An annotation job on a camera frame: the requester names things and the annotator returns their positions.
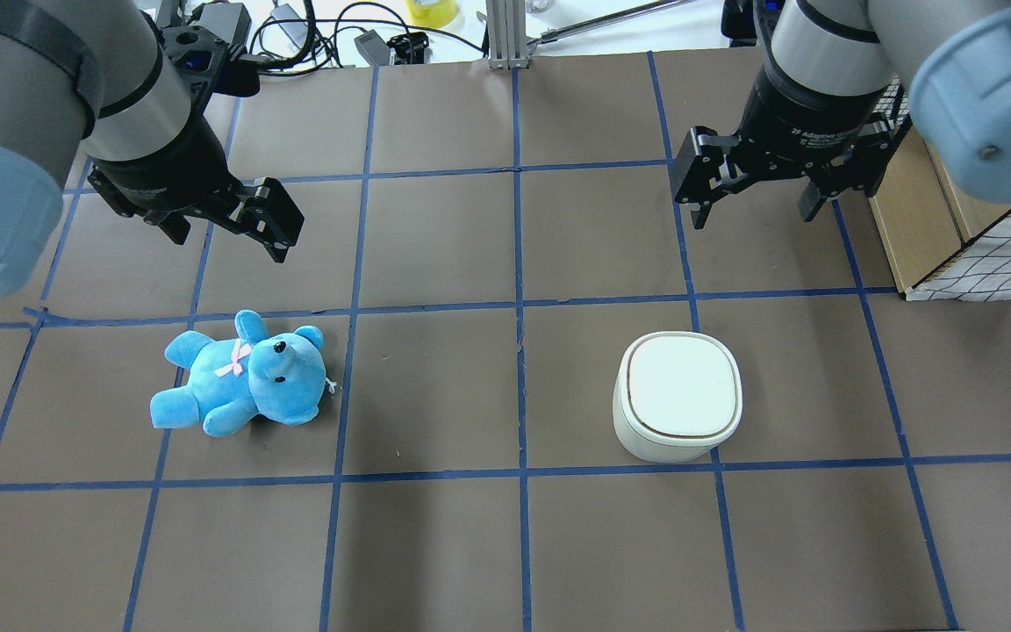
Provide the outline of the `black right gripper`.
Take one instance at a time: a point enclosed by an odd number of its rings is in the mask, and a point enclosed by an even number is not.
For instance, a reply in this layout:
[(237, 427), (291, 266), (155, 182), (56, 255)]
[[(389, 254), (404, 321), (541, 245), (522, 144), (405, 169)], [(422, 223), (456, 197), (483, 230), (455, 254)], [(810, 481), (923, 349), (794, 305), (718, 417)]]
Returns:
[(809, 180), (798, 202), (803, 221), (814, 220), (827, 201), (847, 190), (874, 197), (896, 149), (895, 125), (882, 113), (868, 119), (883, 92), (826, 95), (774, 68), (759, 69), (738, 136), (694, 126), (682, 140), (670, 166), (674, 203), (690, 208), (699, 231), (717, 201), (757, 183), (773, 163), (777, 172), (789, 163), (813, 163), (803, 168)]

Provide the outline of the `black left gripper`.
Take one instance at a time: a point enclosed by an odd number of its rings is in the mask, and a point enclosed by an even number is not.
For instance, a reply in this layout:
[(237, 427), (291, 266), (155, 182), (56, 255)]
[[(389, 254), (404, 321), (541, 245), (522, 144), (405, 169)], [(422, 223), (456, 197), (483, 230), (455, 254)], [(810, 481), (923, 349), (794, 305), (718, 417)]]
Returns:
[(201, 112), (153, 154), (94, 160), (87, 180), (118, 216), (158, 227), (180, 247), (191, 231), (187, 219), (205, 219), (257, 241), (282, 264), (305, 223), (280, 180), (260, 177), (245, 184), (229, 173), (224, 148)]

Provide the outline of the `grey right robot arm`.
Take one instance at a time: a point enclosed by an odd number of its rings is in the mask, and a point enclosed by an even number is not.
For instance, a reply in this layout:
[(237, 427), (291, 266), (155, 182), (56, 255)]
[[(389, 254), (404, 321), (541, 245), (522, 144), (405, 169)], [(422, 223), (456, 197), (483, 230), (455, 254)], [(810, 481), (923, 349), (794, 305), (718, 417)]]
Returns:
[(671, 164), (695, 228), (756, 183), (809, 180), (805, 221), (874, 196), (904, 133), (878, 112), (888, 90), (954, 183), (1011, 205), (1011, 1), (728, 1), (721, 29), (764, 61), (741, 124), (691, 128)]

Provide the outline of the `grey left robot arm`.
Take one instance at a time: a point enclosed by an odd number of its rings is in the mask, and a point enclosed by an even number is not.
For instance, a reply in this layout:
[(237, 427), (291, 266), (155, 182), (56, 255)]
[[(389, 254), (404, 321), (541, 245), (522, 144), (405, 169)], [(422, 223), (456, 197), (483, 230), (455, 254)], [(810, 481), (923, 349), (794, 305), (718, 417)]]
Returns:
[(76, 153), (118, 216), (184, 244), (204, 219), (283, 262), (304, 213), (273, 177), (247, 185), (205, 119), (213, 95), (251, 97), (277, 61), (247, 49), (245, 5), (157, 15), (133, 1), (0, 1), (0, 298), (31, 280), (61, 220)]

